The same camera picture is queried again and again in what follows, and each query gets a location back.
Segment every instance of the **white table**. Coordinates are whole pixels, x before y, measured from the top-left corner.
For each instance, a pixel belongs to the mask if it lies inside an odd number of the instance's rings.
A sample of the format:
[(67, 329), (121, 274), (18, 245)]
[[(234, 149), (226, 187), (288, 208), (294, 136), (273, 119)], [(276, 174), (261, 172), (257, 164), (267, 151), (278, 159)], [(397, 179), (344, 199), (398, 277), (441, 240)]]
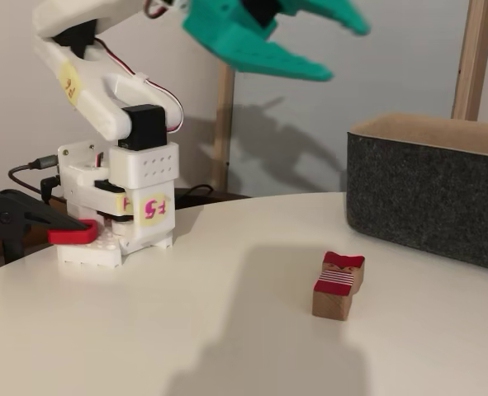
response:
[[(488, 395), (488, 270), (357, 234), (343, 200), (184, 210), (116, 270), (0, 269), (0, 395)], [(310, 314), (326, 249), (367, 258), (346, 323)]]

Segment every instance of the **cable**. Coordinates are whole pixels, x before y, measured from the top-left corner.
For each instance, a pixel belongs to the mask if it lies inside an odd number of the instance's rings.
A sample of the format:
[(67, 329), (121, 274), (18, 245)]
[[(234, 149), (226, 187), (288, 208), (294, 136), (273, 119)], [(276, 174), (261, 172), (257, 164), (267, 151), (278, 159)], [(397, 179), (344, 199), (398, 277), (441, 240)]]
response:
[(187, 198), (189, 195), (191, 195), (194, 191), (196, 190), (199, 190), (200, 188), (206, 188), (207, 190), (209, 190), (208, 193), (206, 193), (204, 196), (209, 196), (210, 194), (212, 194), (214, 192), (214, 188), (208, 184), (199, 184), (197, 186), (194, 186), (193, 188), (185, 191), (185, 193), (183, 193), (182, 196), (180, 196), (179, 198), (176, 199), (176, 202), (179, 202), (180, 200), (182, 200), (183, 198)]
[[(130, 66), (128, 66), (121, 58), (119, 58), (117, 55), (113, 53), (113, 51), (110, 49), (110, 47), (107, 46), (107, 44), (101, 40), (96, 38), (95, 41), (102, 45), (102, 48), (107, 52), (108, 56), (112, 58), (117, 64), (119, 64), (130, 76), (135, 76), (134, 70)], [(179, 101), (178, 97), (176, 97), (173, 93), (171, 93), (168, 89), (161, 87), (160, 85), (156, 84), (155, 82), (152, 82), (150, 80), (145, 80), (145, 82), (150, 85), (151, 87), (157, 89), (158, 91), (164, 93), (165, 95), (169, 96), (173, 102), (178, 105), (179, 110), (181, 111), (181, 120), (179, 121), (179, 124), (176, 126), (171, 126), (167, 127), (167, 131), (170, 134), (173, 134), (175, 132), (178, 132), (181, 127), (183, 126), (183, 122), (185, 121), (185, 110), (183, 110), (183, 105)]]
[[(35, 192), (36, 194), (41, 195), (42, 192), (40, 190), (38, 190), (36, 187), (33, 187), (30, 184), (27, 184), (24, 181), (18, 179), (16, 176), (14, 176), (15, 173), (18, 173), (21, 171), (30, 171), (31, 169), (32, 169), (31, 165), (22, 165), (20, 167), (15, 167), (9, 171), (9, 173), (8, 173), (9, 179), (11, 179), (17, 185), (25, 187), (27, 190), (31, 190), (31, 191)], [(66, 200), (64, 198), (60, 198), (58, 196), (52, 196), (51, 199), (57, 200), (58, 202), (60, 202), (62, 204), (66, 203)]]
[(145, 0), (145, 4), (143, 6), (143, 11), (145, 12), (145, 15), (150, 18), (150, 19), (158, 19), (159, 17), (162, 17), (168, 9), (166, 7), (159, 7), (155, 12), (150, 12), (150, 8), (152, 7), (152, 4), (154, 3), (154, 0)]

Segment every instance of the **wooden block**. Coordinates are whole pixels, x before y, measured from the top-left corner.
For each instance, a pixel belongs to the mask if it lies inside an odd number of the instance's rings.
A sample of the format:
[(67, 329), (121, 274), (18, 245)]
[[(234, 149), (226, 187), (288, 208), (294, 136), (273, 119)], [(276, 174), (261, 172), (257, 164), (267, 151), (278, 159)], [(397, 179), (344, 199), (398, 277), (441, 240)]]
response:
[(312, 313), (320, 318), (346, 320), (353, 295), (361, 288), (365, 257), (327, 252), (313, 289)]

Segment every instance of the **screw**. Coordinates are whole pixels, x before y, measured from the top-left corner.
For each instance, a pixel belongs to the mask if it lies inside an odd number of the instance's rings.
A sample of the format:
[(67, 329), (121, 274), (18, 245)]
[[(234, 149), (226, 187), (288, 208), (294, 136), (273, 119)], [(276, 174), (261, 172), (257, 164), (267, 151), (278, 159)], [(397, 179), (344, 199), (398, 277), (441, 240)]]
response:
[(12, 222), (11, 214), (8, 212), (0, 213), (0, 223), (1, 224), (10, 224)]

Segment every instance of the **wooden pole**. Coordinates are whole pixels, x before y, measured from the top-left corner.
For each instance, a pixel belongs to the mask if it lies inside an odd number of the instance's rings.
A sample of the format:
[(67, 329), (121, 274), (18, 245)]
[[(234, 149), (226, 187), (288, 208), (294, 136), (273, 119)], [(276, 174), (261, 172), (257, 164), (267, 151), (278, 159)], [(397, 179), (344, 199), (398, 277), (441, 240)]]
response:
[(218, 63), (218, 103), (216, 106), (211, 184), (217, 191), (223, 192), (227, 191), (234, 92), (235, 71), (220, 61)]
[(470, 0), (452, 117), (476, 121), (488, 61), (488, 0)]

